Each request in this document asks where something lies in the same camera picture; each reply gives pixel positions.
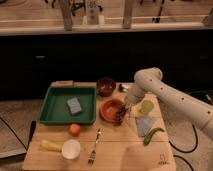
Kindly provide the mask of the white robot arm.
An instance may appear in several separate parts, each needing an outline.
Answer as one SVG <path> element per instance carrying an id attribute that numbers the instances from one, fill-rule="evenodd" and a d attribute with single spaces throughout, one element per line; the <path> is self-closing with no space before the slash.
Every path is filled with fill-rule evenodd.
<path id="1" fill-rule="evenodd" d="M 127 90 L 126 100 L 137 104 L 147 92 L 151 92 L 179 110 L 213 140 L 213 106 L 166 85 L 162 78 L 162 71 L 156 67 L 137 71 L 134 83 Z"/>

